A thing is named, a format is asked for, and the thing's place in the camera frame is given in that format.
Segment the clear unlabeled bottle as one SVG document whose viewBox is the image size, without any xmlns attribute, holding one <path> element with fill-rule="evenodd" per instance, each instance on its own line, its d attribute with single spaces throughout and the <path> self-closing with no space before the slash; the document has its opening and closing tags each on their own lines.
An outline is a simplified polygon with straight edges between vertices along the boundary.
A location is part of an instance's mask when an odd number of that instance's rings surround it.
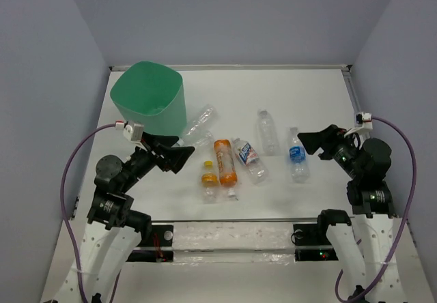
<svg viewBox="0 0 437 303">
<path fill-rule="evenodd" d="M 280 147 L 276 127 L 271 114 L 266 109 L 257 112 L 257 128 L 266 155 L 278 156 Z"/>
</svg>

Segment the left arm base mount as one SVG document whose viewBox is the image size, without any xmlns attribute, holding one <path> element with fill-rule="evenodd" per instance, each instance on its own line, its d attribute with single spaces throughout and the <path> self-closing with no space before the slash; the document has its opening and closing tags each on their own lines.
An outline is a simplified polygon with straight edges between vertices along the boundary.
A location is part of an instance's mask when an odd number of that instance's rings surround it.
<svg viewBox="0 0 437 303">
<path fill-rule="evenodd" d="M 171 263 L 173 251 L 174 227 L 171 224 L 152 225 L 150 236 L 141 240 L 127 258 L 129 263 Z"/>
</svg>

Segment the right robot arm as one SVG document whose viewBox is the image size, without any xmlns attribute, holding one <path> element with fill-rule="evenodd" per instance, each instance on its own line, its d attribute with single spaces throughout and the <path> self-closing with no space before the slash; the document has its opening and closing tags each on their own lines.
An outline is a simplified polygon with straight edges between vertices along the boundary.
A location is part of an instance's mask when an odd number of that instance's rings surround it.
<svg viewBox="0 0 437 303">
<path fill-rule="evenodd" d="M 397 215 L 384 180 L 391 166 L 391 148 L 382 140 L 359 141 L 357 130 L 331 125 L 319 132 L 301 132 L 298 139 L 310 155 L 334 160 L 350 177 L 346 187 L 352 214 L 323 210 L 315 237 L 333 246 L 353 302 L 407 302 L 395 255 Z"/>
</svg>

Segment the blue label water bottle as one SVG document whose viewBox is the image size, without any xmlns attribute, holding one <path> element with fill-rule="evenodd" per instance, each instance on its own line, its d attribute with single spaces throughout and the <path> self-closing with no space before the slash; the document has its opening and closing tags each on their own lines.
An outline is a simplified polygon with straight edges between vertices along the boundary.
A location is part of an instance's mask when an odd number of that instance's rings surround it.
<svg viewBox="0 0 437 303">
<path fill-rule="evenodd" d="M 306 151 L 298 138 L 298 128 L 293 127 L 288 132 L 289 158 L 292 166 L 292 178 L 296 183 L 303 184 L 309 179 L 309 167 Z"/>
</svg>

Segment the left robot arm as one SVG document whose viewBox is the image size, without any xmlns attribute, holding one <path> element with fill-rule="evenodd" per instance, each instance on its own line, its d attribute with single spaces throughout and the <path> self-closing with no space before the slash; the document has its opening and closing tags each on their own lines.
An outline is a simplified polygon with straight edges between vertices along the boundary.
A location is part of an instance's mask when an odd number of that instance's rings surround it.
<svg viewBox="0 0 437 303">
<path fill-rule="evenodd" d="M 126 126 L 135 145 L 127 161 L 114 155 L 96 164 L 96 186 L 81 242 L 72 241 L 74 262 L 53 302 L 109 302 L 131 252 L 150 240 L 151 217 L 134 211 L 127 192 L 154 167 L 178 173 L 195 152 L 177 136 L 160 136 Z"/>
</svg>

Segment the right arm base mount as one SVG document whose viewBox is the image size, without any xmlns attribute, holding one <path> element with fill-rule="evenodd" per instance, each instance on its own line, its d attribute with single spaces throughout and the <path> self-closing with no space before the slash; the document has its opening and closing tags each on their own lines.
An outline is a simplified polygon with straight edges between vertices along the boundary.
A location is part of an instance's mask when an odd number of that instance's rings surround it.
<svg viewBox="0 0 437 303">
<path fill-rule="evenodd" d="M 290 236 L 296 262 L 337 261 L 337 254 L 316 223 L 293 224 Z"/>
</svg>

